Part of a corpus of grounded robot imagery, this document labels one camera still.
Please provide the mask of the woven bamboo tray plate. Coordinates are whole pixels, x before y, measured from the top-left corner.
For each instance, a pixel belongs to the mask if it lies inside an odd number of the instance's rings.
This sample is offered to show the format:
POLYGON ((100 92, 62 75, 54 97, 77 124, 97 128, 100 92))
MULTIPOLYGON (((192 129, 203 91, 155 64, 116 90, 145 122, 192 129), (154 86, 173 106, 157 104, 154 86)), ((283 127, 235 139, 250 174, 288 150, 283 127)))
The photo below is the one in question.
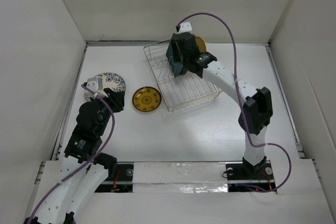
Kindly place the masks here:
POLYGON ((197 45, 197 50, 198 50, 199 55, 207 52, 206 43, 205 43, 203 38, 201 38, 199 36, 196 36, 195 37, 195 42, 196 42, 196 45, 197 45))

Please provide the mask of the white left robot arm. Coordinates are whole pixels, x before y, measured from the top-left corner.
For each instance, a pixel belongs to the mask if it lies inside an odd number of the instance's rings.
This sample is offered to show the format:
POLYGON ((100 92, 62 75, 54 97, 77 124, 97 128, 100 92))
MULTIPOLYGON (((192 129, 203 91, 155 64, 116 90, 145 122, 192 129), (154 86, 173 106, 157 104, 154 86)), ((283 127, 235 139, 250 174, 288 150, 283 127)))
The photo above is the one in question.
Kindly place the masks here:
POLYGON ((55 185, 42 197, 25 223, 75 223, 104 180, 117 175, 117 159, 102 150, 108 141, 101 137, 114 114, 124 109, 124 91, 105 90, 81 105, 76 126, 65 148, 55 185))

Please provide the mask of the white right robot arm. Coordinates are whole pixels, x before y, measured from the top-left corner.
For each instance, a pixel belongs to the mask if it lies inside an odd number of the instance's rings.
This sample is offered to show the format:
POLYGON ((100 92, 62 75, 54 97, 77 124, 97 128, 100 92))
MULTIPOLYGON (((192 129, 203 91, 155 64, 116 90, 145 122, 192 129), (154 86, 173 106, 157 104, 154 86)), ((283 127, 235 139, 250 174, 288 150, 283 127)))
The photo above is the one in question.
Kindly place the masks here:
POLYGON ((211 53, 204 51, 190 32, 174 33, 166 57, 175 77, 191 72, 220 88, 240 107, 238 123, 245 132, 243 174, 255 178, 266 163, 265 135, 273 115, 271 92, 258 89, 228 71, 211 53))

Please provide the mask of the square teal plate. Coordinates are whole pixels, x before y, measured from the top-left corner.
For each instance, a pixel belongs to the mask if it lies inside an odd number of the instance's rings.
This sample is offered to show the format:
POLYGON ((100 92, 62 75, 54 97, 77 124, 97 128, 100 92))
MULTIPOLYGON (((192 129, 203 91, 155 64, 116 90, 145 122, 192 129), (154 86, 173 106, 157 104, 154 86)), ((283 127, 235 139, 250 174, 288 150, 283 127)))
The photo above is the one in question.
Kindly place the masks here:
POLYGON ((174 61, 171 42, 168 45, 165 55, 174 77, 183 76, 188 72, 188 70, 183 66, 181 62, 174 61))

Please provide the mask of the blue floral white plate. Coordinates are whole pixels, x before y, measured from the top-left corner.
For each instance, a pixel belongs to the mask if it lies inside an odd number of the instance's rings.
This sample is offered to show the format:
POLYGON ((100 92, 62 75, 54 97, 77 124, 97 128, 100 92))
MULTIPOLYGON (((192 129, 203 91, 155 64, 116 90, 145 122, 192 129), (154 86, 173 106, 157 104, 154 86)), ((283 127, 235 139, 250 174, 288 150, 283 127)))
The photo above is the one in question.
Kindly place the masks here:
POLYGON ((114 92, 120 92, 120 91, 126 91, 126 83, 124 79, 113 72, 104 72, 100 73, 94 77, 101 77, 102 78, 102 83, 103 83, 103 90, 105 93, 107 93, 107 90, 111 90, 114 92))

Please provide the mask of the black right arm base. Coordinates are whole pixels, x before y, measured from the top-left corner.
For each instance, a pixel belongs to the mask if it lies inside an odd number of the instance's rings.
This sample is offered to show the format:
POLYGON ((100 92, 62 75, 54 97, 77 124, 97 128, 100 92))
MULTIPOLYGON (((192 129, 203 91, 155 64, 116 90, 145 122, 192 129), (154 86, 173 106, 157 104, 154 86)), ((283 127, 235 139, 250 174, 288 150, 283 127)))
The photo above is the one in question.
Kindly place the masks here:
POLYGON ((242 162, 226 163, 222 177, 227 179, 230 193, 269 191, 276 187, 270 161, 266 161, 263 168, 254 175, 248 175, 243 170, 242 162))

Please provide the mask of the yellow patterned brown-rimmed plate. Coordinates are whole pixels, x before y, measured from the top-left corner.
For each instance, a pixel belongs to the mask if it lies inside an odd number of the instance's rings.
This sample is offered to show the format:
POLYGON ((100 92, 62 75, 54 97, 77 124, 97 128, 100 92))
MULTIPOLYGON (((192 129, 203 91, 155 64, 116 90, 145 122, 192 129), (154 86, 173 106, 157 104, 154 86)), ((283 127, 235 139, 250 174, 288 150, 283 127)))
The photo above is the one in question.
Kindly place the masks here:
POLYGON ((132 96, 133 106, 140 112, 148 113, 156 110, 162 102, 160 91, 154 87, 141 87, 132 96))

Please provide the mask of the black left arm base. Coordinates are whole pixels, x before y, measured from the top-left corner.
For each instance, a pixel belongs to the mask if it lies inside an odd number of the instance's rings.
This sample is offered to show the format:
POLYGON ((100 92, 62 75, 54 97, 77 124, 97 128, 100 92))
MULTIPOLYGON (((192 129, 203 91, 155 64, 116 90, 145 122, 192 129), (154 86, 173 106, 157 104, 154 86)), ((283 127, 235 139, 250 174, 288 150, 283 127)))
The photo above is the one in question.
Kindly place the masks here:
POLYGON ((132 193, 134 163, 118 162, 117 171, 103 181, 96 193, 132 193))

